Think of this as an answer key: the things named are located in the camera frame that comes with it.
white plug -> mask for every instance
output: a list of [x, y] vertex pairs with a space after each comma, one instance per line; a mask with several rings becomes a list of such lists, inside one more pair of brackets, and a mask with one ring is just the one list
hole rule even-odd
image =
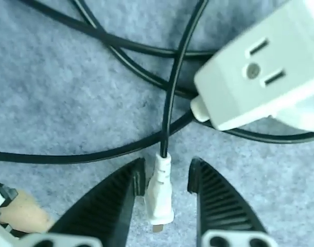
[[314, 0], [280, 6], [201, 67], [195, 85], [194, 116], [218, 130], [268, 116], [281, 119], [285, 109], [314, 97]]
[[154, 172], [144, 196], [148, 220], [154, 226], [171, 223], [174, 219], [170, 173], [171, 156], [167, 154], [162, 158], [156, 154]]

beige object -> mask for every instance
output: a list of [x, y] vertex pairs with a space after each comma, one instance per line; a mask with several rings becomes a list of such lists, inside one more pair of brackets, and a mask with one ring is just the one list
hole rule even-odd
[[0, 208], [0, 223], [25, 233], [43, 233], [54, 224], [48, 213], [41, 209], [35, 199], [23, 190], [7, 206]]

textured rubber grip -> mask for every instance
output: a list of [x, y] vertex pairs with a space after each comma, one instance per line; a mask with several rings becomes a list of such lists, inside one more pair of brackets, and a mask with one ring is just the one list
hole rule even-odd
[[188, 192], [197, 193], [197, 246], [207, 230], [260, 231], [265, 228], [235, 188], [210, 164], [192, 160]]
[[103, 247], [126, 245], [134, 199], [145, 191], [145, 160], [121, 167], [74, 204], [51, 233], [91, 236]]

gray carpet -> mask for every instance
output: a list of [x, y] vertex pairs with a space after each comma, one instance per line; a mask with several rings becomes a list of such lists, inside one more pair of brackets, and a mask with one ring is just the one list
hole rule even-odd
[[[45, 0], [71, 16], [66, 1]], [[176, 48], [196, 1], [89, 0], [105, 28], [145, 44]], [[192, 49], [220, 48], [280, 4], [277, 0], [211, 0]], [[129, 52], [168, 78], [171, 60]], [[192, 81], [199, 64], [185, 64]], [[58, 24], [15, 0], [0, 0], [0, 151], [82, 154], [147, 136], [161, 127], [165, 93], [127, 71], [97, 40]], [[188, 109], [176, 98], [174, 119]], [[270, 119], [246, 126], [263, 133], [294, 130]], [[79, 165], [0, 162], [0, 181], [30, 191], [60, 217], [115, 169], [144, 156], [152, 169], [159, 146]], [[280, 246], [314, 246], [314, 142], [269, 145], [191, 123], [170, 139], [174, 222], [153, 234], [142, 200], [134, 208], [128, 246], [195, 246], [196, 196], [186, 192], [188, 168], [200, 156], [251, 204]]]

black wire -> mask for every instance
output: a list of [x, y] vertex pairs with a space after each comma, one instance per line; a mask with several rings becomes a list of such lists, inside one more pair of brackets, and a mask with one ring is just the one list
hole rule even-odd
[[[93, 38], [102, 40], [104, 43], [108, 43], [110, 45], [116, 45], [118, 47], [123, 47], [128, 50], [137, 51], [143, 54], [149, 54], [157, 57], [163, 58], [174, 58], [177, 53], [176, 50], [173, 49], [164, 49], [158, 48], [150, 45], [144, 45], [137, 42], [133, 42], [110, 33], [102, 32], [96, 28], [93, 28], [79, 20], [76, 20], [66, 14], [63, 14], [39, 1], [36, 0], [18, 0], [25, 5], [39, 11], [45, 16], [50, 17], [51, 19], [58, 21], [70, 28], [73, 28], [77, 31], [83, 32]], [[208, 60], [215, 51], [213, 50], [205, 50], [205, 51], [188, 51], [186, 53], [186, 58], [190, 59], [206, 59]]]
[[[195, 122], [204, 125], [209, 128], [213, 128], [210, 121], [207, 122]], [[296, 135], [269, 135], [251, 132], [243, 129], [233, 129], [221, 131], [230, 135], [241, 137], [248, 140], [254, 140], [260, 143], [270, 143], [270, 144], [299, 144], [314, 141], [314, 132], [306, 132]]]
[[[85, 1], [72, 0], [71, 2], [78, 9], [79, 13], [88, 24], [98, 29], [99, 31], [108, 34], [106, 30], [101, 26], [99, 21], [95, 18], [95, 16], [91, 12], [91, 10], [89, 9]], [[109, 51], [115, 56], [115, 58], [118, 61], [120, 61], [126, 68], [128, 68], [130, 71], [132, 71], [134, 74], [136, 74], [140, 78], [151, 83], [152, 85], [157, 86], [160, 89], [166, 90], [167, 83], [168, 83], [166, 80], [164, 80], [163, 78], [159, 76], [154, 75], [153, 73], [147, 71], [146, 69], [138, 65], [121, 48], [114, 45], [109, 45], [104, 40], [102, 42], [109, 49]], [[187, 99], [193, 99], [194, 97], [197, 96], [197, 93], [191, 92], [190, 90], [184, 87], [180, 87], [180, 86], [176, 88], [175, 94], [183, 98], [187, 98]]]
[[[104, 31], [104, 28], [100, 25], [100, 23], [96, 20], [92, 12], [90, 11], [89, 7], [85, 3], [84, 0], [73, 0], [76, 8], [79, 10], [80, 14], [88, 23], [90, 23], [93, 27], [99, 28], [101, 31]], [[102, 42], [109, 48], [109, 50], [113, 53], [113, 55], [130, 71], [134, 74], [138, 75], [140, 78], [146, 80], [147, 82], [151, 83], [159, 87], [160, 89], [166, 90], [168, 82], [153, 73], [145, 70], [136, 62], [134, 62], [125, 52], [123, 52], [117, 46], [109, 46], [105, 40]], [[176, 87], [176, 95], [181, 96], [187, 99], [193, 99], [196, 97], [197, 93], [189, 91], [185, 88], [181, 88], [179, 86]], [[213, 128], [210, 122], [197, 122], [201, 125], [205, 125], [209, 128]], [[269, 134], [260, 134], [252, 131], [242, 130], [242, 129], [233, 129], [224, 131], [227, 134], [234, 135], [237, 137], [245, 138], [248, 140], [253, 140], [256, 142], [263, 142], [263, 143], [270, 143], [270, 144], [298, 144], [298, 143], [305, 143], [314, 141], [314, 133], [307, 132], [304, 134], [297, 134], [297, 135], [269, 135]]]
[[170, 79], [166, 93], [165, 105], [164, 105], [164, 114], [163, 114], [163, 122], [162, 122], [162, 137], [161, 137], [161, 150], [160, 155], [163, 158], [167, 157], [167, 149], [168, 149], [168, 138], [169, 138], [169, 128], [171, 124], [172, 110], [173, 110], [173, 102], [176, 91], [176, 86], [178, 83], [181, 67], [183, 64], [183, 59], [185, 52], [188, 48], [189, 42], [191, 40], [191, 36], [195, 31], [195, 27], [202, 15], [208, 0], [199, 0], [195, 6], [193, 14], [190, 17], [190, 20], [184, 30], [181, 41], [178, 47], [178, 53], [174, 59], [174, 64], [172, 67]]
[[[194, 120], [194, 116], [191, 111], [185, 113], [182, 117], [171, 124], [171, 134], [175, 134], [190, 122]], [[33, 155], [33, 154], [17, 154], [0, 152], [0, 161], [5, 162], [17, 162], [28, 164], [77, 164], [77, 163], [89, 163], [95, 161], [103, 161], [110, 158], [119, 157], [125, 154], [140, 151], [144, 148], [150, 147], [160, 141], [161, 132], [154, 133], [148, 137], [145, 137], [136, 142], [126, 144], [125, 146], [110, 149], [107, 151], [90, 153], [90, 154], [78, 154], [78, 155]]]
[[[132, 41], [128, 41], [126, 39], [122, 39], [111, 34], [106, 35], [102, 31], [98, 31], [95, 28], [89, 27], [88, 25], [73, 19], [69, 16], [66, 16], [58, 11], [55, 11], [49, 8], [46, 5], [43, 5], [37, 1], [32, 0], [19, 0], [28, 6], [42, 12], [43, 14], [51, 17], [54, 20], [57, 20], [71, 28], [76, 30], [82, 31], [94, 38], [98, 38], [102, 40], [105, 44], [113, 42], [115, 45], [121, 47], [122, 45], [127, 48], [132, 48], [135, 51], [146, 53], [146, 54], [154, 54], [159, 57], [174, 57], [176, 52], [175, 50], [171, 49], [162, 49], [156, 48], [152, 46], [147, 46], [139, 43], [135, 43]], [[211, 51], [188, 51], [186, 53], [187, 58], [206, 58], [210, 57], [213, 54]], [[123, 56], [124, 63], [128, 63], [129, 57]], [[142, 73], [142, 75], [146, 76], [147, 78], [152, 78], [152, 74]], [[160, 85], [160, 88], [166, 89], [166, 85]], [[194, 119], [192, 112], [186, 113], [184, 116], [179, 118], [170, 126], [170, 133], [174, 134], [177, 131], [181, 130], [187, 124], [189, 124]], [[209, 122], [201, 123], [205, 126], [212, 128]], [[255, 140], [258, 142], [266, 142], [266, 143], [276, 143], [276, 144], [293, 144], [293, 143], [302, 143], [302, 142], [309, 142], [314, 140], [314, 133], [309, 132], [305, 134], [299, 135], [289, 135], [289, 136], [276, 136], [276, 135], [265, 135], [254, 133], [250, 131], [235, 129], [225, 131], [225, 133], [229, 133], [238, 137], [243, 137], [250, 140]], [[16, 162], [16, 163], [31, 163], [31, 164], [76, 164], [76, 163], [88, 163], [88, 162], [95, 162], [100, 160], [106, 160], [109, 158], [114, 158], [118, 156], [122, 156], [125, 154], [129, 154], [132, 152], [140, 151], [146, 147], [149, 147], [153, 144], [156, 144], [160, 140], [161, 131], [155, 134], [152, 134], [148, 137], [145, 137], [139, 141], [133, 142], [131, 144], [127, 144], [123, 147], [96, 152], [91, 154], [82, 154], [82, 155], [30, 155], [30, 154], [16, 154], [16, 153], [7, 153], [7, 152], [0, 152], [0, 161], [4, 162]]]

